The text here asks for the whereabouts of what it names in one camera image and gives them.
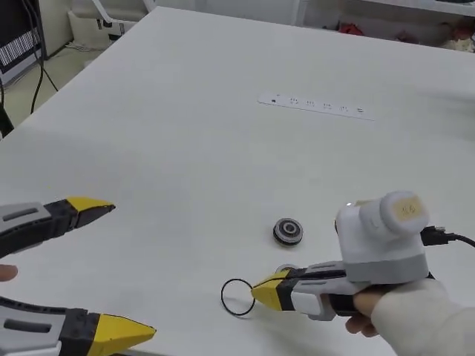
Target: floor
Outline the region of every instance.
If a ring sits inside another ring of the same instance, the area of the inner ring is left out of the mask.
[[[98,51],[83,52],[73,48],[65,48],[47,60],[45,68],[58,89],[61,89],[84,69],[87,61],[95,59],[100,53]],[[38,79],[39,66],[36,65],[22,78],[17,79],[5,89],[5,110],[15,127],[20,125],[30,115],[31,101],[38,84]],[[45,76],[38,99],[36,100],[36,109],[55,93],[56,91]]]

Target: electrical outlet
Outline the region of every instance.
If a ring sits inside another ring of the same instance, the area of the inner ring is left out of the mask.
[[[281,106],[284,108],[294,108],[306,111],[315,111],[318,113],[329,113],[355,119],[374,121],[368,115],[366,110],[361,107],[342,105],[325,102],[317,99],[305,99],[297,96],[288,96],[285,94],[263,93],[258,98],[258,102],[266,105]]]

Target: human hand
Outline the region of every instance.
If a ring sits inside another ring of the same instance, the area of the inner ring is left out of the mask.
[[[18,274],[18,269],[15,266],[0,265],[0,282],[7,282],[12,280]]]
[[[376,304],[390,290],[383,287],[370,287],[353,297],[356,309],[361,315],[351,317],[346,324],[347,330],[351,334],[361,332],[365,337],[375,337],[379,335],[378,331],[371,323],[371,314]]]

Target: white table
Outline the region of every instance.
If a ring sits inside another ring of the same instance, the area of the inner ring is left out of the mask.
[[[266,91],[360,105],[375,121],[258,104]],[[474,97],[467,53],[157,8],[0,144],[1,203],[118,206],[5,259],[20,275],[1,292],[149,323],[159,331],[141,352],[391,355],[342,319],[258,306],[239,320],[220,287],[339,259],[339,207],[399,188],[473,237]],[[295,248],[272,240],[281,217],[304,227]],[[428,251],[461,303],[475,298],[474,256],[461,243]]]

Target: o-ring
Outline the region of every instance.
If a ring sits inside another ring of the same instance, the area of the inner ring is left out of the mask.
[[[224,284],[223,284],[223,287],[221,288],[221,303],[223,304],[223,307],[224,309],[230,313],[230,315],[234,315],[235,317],[243,317],[244,315],[247,315],[248,313],[251,312],[251,310],[254,308],[254,305],[255,305],[255,298],[252,298],[252,304],[251,306],[249,307],[249,309],[247,309],[246,311],[243,311],[242,313],[236,313],[235,311],[232,311],[230,308],[228,308],[228,306],[226,305],[226,303],[224,303],[224,289],[225,287],[232,283],[232,282],[242,282],[244,284],[246,284],[248,287],[250,287],[250,289],[252,289],[252,286],[250,285],[249,282],[247,282],[246,280],[242,280],[240,278],[232,278],[230,280],[227,280]]]

